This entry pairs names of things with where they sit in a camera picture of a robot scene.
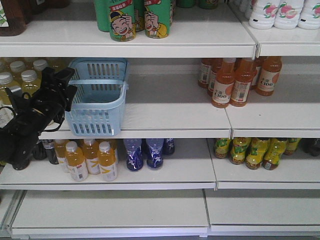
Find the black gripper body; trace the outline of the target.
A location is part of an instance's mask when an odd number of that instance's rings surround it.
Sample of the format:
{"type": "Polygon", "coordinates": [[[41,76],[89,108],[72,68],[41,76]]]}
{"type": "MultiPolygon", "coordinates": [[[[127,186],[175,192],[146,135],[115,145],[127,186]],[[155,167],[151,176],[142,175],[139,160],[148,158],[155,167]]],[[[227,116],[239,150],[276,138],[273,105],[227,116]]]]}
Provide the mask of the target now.
{"type": "Polygon", "coordinates": [[[42,71],[40,88],[29,101],[29,121],[31,125],[61,125],[65,120],[66,84],[59,83],[54,74],[59,71],[46,67],[42,71]]]}

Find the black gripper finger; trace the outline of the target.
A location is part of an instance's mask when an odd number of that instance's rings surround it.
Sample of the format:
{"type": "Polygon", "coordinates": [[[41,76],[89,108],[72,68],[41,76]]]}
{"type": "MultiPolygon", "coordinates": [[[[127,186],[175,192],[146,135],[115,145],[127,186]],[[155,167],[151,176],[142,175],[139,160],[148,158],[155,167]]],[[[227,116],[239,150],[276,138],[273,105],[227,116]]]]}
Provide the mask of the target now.
{"type": "Polygon", "coordinates": [[[77,87],[74,85],[68,85],[66,90],[64,91],[65,99],[66,99],[66,107],[65,110],[67,112],[71,111],[73,99],[77,93],[77,87]]]}
{"type": "Polygon", "coordinates": [[[53,76],[58,83],[68,84],[71,78],[74,76],[75,70],[70,67],[66,67],[59,72],[55,73],[53,76]]]}

